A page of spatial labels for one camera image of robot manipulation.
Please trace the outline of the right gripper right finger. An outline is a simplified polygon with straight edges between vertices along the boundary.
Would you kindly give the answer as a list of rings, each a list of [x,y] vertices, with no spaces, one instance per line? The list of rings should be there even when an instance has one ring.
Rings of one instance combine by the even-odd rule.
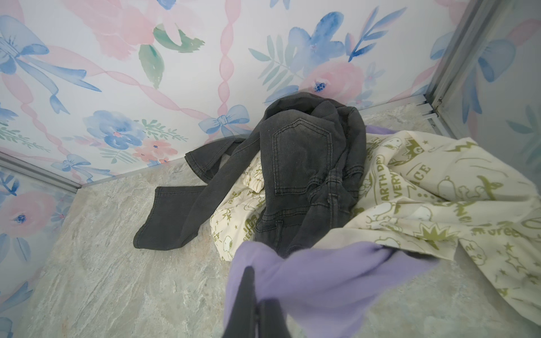
[[[259,338],[291,338],[280,302],[266,299],[259,304]]]

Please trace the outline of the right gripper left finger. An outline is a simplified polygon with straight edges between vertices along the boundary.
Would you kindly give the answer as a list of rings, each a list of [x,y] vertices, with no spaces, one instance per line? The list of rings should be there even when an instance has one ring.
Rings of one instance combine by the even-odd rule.
[[[224,338],[256,337],[257,302],[254,281],[253,267],[246,267],[225,327]]]

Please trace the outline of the purple cloth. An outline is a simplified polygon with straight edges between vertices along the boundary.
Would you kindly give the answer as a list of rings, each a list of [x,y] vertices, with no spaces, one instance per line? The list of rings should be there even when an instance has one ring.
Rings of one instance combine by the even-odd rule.
[[[242,275],[251,267],[256,299],[277,299],[308,337],[352,337],[381,294],[438,262],[432,256],[371,242],[342,249],[303,249],[286,259],[263,243],[244,242],[230,267],[223,323],[228,324]]]

